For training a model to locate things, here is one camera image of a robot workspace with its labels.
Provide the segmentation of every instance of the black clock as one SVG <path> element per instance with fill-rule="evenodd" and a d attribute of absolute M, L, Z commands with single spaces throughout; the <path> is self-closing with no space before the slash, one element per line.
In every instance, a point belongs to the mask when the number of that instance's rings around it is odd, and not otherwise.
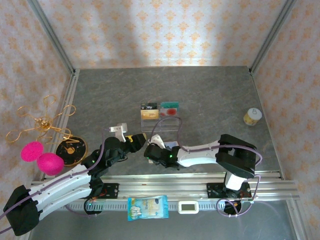
<path fill-rule="evenodd" d="M 72 167 L 86 157 L 87 151 L 88 146 L 85 140 L 81 137 L 72 136 L 58 145 L 55 154 L 63 159 L 64 166 Z"/>

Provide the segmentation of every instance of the white digital timer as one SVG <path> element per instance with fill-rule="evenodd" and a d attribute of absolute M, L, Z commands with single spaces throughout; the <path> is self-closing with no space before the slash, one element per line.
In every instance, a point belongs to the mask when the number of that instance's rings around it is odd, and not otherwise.
<path fill-rule="evenodd" d="M 197 214 L 199 212 L 199 203 L 197 201 L 179 201 L 178 213 Z"/>

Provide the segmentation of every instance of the pink egg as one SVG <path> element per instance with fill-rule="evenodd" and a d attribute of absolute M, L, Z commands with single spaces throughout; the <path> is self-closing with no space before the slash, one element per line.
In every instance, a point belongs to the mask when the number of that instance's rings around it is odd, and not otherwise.
<path fill-rule="evenodd" d="M 64 160 L 51 152 L 42 154 L 36 164 L 42 172 L 49 176 L 57 175 L 64 168 Z"/>
<path fill-rule="evenodd" d="M 32 162 L 37 160 L 44 152 L 44 145 L 38 141 L 29 142 L 21 151 L 23 161 Z"/>

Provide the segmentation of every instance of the metal corner post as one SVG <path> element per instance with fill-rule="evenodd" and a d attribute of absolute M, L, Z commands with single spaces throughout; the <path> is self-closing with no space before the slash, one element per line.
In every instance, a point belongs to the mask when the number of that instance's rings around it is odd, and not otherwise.
<path fill-rule="evenodd" d="M 63 49 L 58 37 L 56 36 L 51 24 L 49 23 L 48 18 L 46 17 L 46 14 L 44 13 L 42 7 L 40 6 L 38 0 L 27 0 L 30 7 L 32 8 L 34 14 L 40 21 L 44 31 L 48 35 L 51 43 L 53 44 L 55 50 L 59 54 L 61 60 L 63 61 L 63 64 L 65 65 L 66 69 L 70 72 L 70 74 L 74 74 L 75 69 L 73 68 L 65 50 Z"/>
<path fill-rule="evenodd" d="M 78 78 L 79 78 L 79 73 L 80 73 L 80 70 L 79 69 L 76 69 L 74 71 L 74 73 L 72 73 L 70 75 L 70 79 L 68 81 L 68 85 L 66 87 L 66 90 L 65 90 L 65 94 L 63 96 L 63 100 L 62 100 L 62 104 L 60 106 L 60 109 L 59 109 L 59 112 L 61 113 L 63 111 L 63 108 L 67 105 L 70 105 L 72 104 L 73 100 L 74 100 L 74 96 L 75 96 L 75 91 L 76 91 L 76 86 L 77 86 L 77 82 L 78 82 Z M 68 119 L 69 117 L 66 116 L 65 114 L 62 114 L 60 115 L 58 118 L 57 118 L 57 122 L 56 122 L 56 125 L 58 128 L 66 128 L 67 127 L 67 123 L 68 123 Z M 58 141 L 58 133 L 55 132 L 53 134 L 53 142 L 57 142 Z M 56 148 L 57 146 L 54 145 L 54 144 L 51 144 L 51 147 L 49 149 L 49 152 L 50 153 L 55 153 L 56 152 Z M 44 173 L 42 175 L 42 181 L 46 178 L 54 178 L 54 176 L 46 176 L 46 174 Z"/>
<path fill-rule="evenodd" d="M 267 35 L 266 39 L 264 40 L 261 49 L 259 50 L 257 56 L 255 57 L 252 66 L 250 67 L 250 73 L 253 75 L 253 73 L 256 72 L 258 69 L 260 63 L 262 62 L 263 58 L 266 56 L 269 48 L 271 47 L 271 44 L 275 40 L 278 32 L 280 31 L 282 25 L 285 23 L 288 15 L 290 14 L 293 6 L 295 5 L 297 0 L 287 0 L 285 4 L 283 5 L 283 8 L 281 9 L 277 19 L 275 20 L 269 34 Z"/>

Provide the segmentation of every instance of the floral wallpaper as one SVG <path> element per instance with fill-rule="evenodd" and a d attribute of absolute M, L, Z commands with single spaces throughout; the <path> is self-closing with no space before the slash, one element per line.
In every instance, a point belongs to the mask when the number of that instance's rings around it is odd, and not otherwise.
<path fill-rule="evenodd" d="M 26 0 L 3 0 L 0 3 L 0 209 L 12 191 L 30 184 L 39 173 L 35 162 L 20 158 L 23 146 L 35 141 L 35 131 L 24 133 L 15 143 L 7 143 L 6 134 L 13 129 L 32 128 L 33 120 L 18 117 L 20 106 L 31 107 L 38 117 L 44 114 L 42 99 L 49 94 L 57 96 L 57 102 L 70 75 L 53 49 L 41 24 Z M 49 108 L 56 113 L 58 104 Z M 9 227 L 6 218 L 0 220 L 3 230 Z M 14 239 L 12 230 L 0 239 Z"/>
<path fill-rule="evenodd" d="M 320 234 L 320 2 L 297 0 L 254 75 L 285 176 Z"/>
<path fill-rule="evenodd" d="M 250 66 L 285 0 L 39 0 L 74 68 Z"/>

